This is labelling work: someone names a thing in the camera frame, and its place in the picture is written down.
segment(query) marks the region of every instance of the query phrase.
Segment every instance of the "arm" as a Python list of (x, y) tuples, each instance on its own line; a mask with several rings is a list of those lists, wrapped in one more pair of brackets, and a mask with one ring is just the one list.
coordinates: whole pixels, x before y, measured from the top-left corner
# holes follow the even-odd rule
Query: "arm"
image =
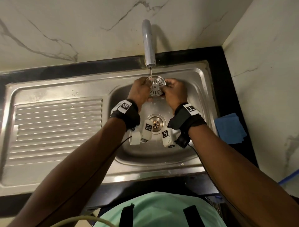
[[(136, 80), (128, 96), (139, 111), (150, 93), (145, 79)], [(79, 215), (104, 179), (125, 132), (123, 120), (110, 118), (46, 176), (9, 227), (50, 226)]]
[[(187, 102), (182, 82), (166, 79), (163, 90), (170, 107)], [(219, 139), (206, 125), (191, 127), (189, 136), (210, 178), (247, 222), (257, 226), (298, 225), (298, 204), (270, 177), (232, 147)]]

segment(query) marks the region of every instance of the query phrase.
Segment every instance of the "blue hose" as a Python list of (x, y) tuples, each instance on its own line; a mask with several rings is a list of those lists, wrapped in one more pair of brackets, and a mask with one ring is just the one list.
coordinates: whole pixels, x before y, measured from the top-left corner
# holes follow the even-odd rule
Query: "blue hose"
[(282, 179), (281, 181), (278, 182), (279, 185), (283, 185), (286, 182), (288, 182), (289, 180), (293, 179), (295, 176), (297, 176), (299, 174), (299, 169), (296, 170), (295, 172), (293, 172), (292, 174), (288, 175), (287, 177), (285, 177), (284, 179)]

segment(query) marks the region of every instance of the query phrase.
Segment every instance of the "drain strainer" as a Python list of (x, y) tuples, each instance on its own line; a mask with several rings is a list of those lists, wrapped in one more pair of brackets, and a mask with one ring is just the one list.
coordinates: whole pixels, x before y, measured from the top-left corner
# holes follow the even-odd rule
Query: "drain strainer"
[(153, 130), (152, 130), (153, 134), (159, 134), (159, 133), (161, 133), (160, 132), (161, 128), (164, 125), (166, 125), (166, 121), (165, 121), (164, 117), (162, 117), (159, 114), (149, 115), (147, 117), (147, 119), (151, 120), (154, 123), (154, 127), (153, 127)]
[(166, 82), (165, 80), (160, 76), (153, 76), (152, 77), (152, 86), (150, 87), (149, 94), (151, 96), (160, 96), (162, 95), (161, 86), (165, 86)]

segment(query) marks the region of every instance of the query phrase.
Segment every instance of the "forearm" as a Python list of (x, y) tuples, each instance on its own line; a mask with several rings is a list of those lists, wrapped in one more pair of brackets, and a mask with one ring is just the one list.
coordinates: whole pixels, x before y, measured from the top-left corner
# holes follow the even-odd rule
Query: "forearm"
[(212, 181), (241, 214), (260, 226), (291, 226), (298, 221), (296, 202), (209, 127), (191, 127), (189, 135)]
[(80, 214), (105, 177), (126, 131), (123, 120), (110, 118), (92, 138), (68, 155), (37, 187), (9, 226), (48, 226)]

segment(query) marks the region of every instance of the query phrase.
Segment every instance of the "person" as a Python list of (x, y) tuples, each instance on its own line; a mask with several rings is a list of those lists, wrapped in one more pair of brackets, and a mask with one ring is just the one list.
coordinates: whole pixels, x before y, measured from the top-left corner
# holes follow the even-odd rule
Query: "person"
[[(167, 86), (162, 90), (175, 114), (187, 103), (187, 90), (181, 81), (165, 81)], [(149, 97), (150, 86), (146, 77), (132, 85), (128, 100), (138, 113)], [(51, 226), (79, 215), (105, 177), (128, 124), (128, 119), (112, 114), (102, 129), (46, 176), (9, 227)], [(191, 126), (188, 134), (206, 172), (242, 226), (298, 226), (299, 205), (275, 181), (219, 139), (206, 124)], [(124, 202), (102, 218), (117, 225), (124, 207), (133, 210), (133, 223), (127, 226), (192, 226), (192, 221), (196, 226), (225, 226), (204, 200), (159, 192)]]

